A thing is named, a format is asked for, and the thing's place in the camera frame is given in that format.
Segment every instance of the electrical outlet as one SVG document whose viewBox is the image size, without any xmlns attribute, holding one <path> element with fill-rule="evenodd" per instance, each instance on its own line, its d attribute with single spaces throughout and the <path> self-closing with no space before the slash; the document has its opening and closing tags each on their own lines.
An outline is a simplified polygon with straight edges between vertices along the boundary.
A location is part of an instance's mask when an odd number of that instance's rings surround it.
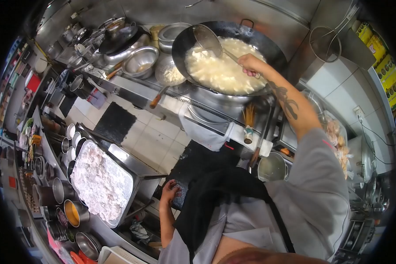
<svg viewBox="0 0 396 264">
<path fill-rule="evenodd" d="M 364 111 L 362 111 L 360 106 L 355 107 L 353 110 L 354 110 L 354 113 L 355 113 L 356 117 L 358 117 L 358 116 L 360 118 L 364 118 L 365 117 Z"/>
</svg>

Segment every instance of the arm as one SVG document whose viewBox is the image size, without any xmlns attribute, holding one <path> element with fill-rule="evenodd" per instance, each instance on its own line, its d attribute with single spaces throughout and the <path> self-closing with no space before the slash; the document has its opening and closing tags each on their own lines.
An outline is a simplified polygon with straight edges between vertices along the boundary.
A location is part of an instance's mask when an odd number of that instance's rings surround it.
<svg viewBox="0 0 396 264">
<path fill-rule="evenodd" d="M 317 114 L 309 101 L 272 66 L 251 54 L 241 56 L 238 63 L 243 66 L 248 76 L 255 76 L 256 72 L 259 72 L 267 80 L 286 118 L 294 128 L 298 141 L 312 128 L 321 128 Z"/>
<path fill-rule="evenodd" d="M 175 180 L 170 180 L 164 185 L 159 204 L 161 245 L 163 248 L 166 248 L 170 244 L 174 233 L 173 223 L 175 219 L 171 210 L 171 204 L 176 193 L 180 190 L 175 185 Z"/>
</svg>

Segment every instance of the hand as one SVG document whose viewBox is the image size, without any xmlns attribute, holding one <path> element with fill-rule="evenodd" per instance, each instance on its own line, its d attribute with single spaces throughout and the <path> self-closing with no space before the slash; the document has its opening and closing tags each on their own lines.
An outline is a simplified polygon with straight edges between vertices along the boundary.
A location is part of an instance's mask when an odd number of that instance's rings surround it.
<svg viewBox="0 0 396 264">
<path fill-rule="evenodd" d="M 176 184 L 176 181 L 172 179 L 168 181 L 166 185 L 164 185 L 160 199 L 160 206 L 170 207 L 176 195 L 180 196 L 180 193 L 177 193 L 178 191 L 180 191 L 180 187 L 175 187 Z"/>
<path fill-rule="evenodd" d="M 260 72 L 261 66 L 266 64 L 254 55 L 248 53 L 238 58 L 238 63 L 243 67 L 243 72 L 248 76 L 256 76 Z"/>
</svg>

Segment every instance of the chef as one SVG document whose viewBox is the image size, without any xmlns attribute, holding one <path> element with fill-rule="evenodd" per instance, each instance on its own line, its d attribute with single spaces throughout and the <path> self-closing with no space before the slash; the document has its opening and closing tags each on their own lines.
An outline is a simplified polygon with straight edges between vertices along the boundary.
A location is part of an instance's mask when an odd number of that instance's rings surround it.
<svg viewBox="0 0 396 264">
<path fill-rule="evenodd" d="M 175 221 L 171 203 L 180 188 L 170 180 L 159 203 L 159 263 L 331 261 L 350 212 L 348 188 L 333 147 L 308 100 L 273 67 L 251 54 L 238 63 L 244 74 L 264 76 L 296 132 L 298 147 L 288 181 L 262 183 L 241 168 L 203 175 L 190 185 Z"/>
</svg>

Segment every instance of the power cord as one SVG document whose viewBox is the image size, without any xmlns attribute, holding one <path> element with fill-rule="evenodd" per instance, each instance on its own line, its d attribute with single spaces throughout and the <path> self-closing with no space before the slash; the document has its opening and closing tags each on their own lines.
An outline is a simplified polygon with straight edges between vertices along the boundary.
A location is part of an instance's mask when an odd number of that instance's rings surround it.
<svg viewBox="0 0 396 264">
<path fill-rule="evenodd" d="M 373 132 L 373 133 L 376 134 L 376 135 L 377 135 L 377 133 L 375 133 L 374 131 L 372 131 L 371 129 L 367 128 L 365 125 L 363 125 L 363 124 L 362 124 L 362 118 L 361 118 L 359 115 L 358 115 L 358 121 L 359 121 L 359 123 L 361 124 L 361 127 L 362 127 L 362 134 L 364 135 L 365 142 L 367 143 L 367 145 L 368 145 L 368 147 L 370 148 L 371 152 L 373 153 L 374 157 L 375 157 L 377 160 L 379 160 L 381 163 L 383 163 L 383 164 L 386 164 L 386 165 L 393 165 L 393 163 L 386 163 L 386 162 L 380 160 L 380 159 L 375 155 L 375 150 L 373 150 L 373 149 L 370 147 L 370 144 L 368 143 L 367 137 L 365 136 L 364 128 L 370 130 L 371 132 Z M 384 142 L 384 144 L 386 144 L 386 145 L 388 145 L 388 146 L 394 146 L 394 145 L 389 145 L 389 144 L 387 144 L 379 135 L 377 135 L 377 136 Z"/>
</svg>

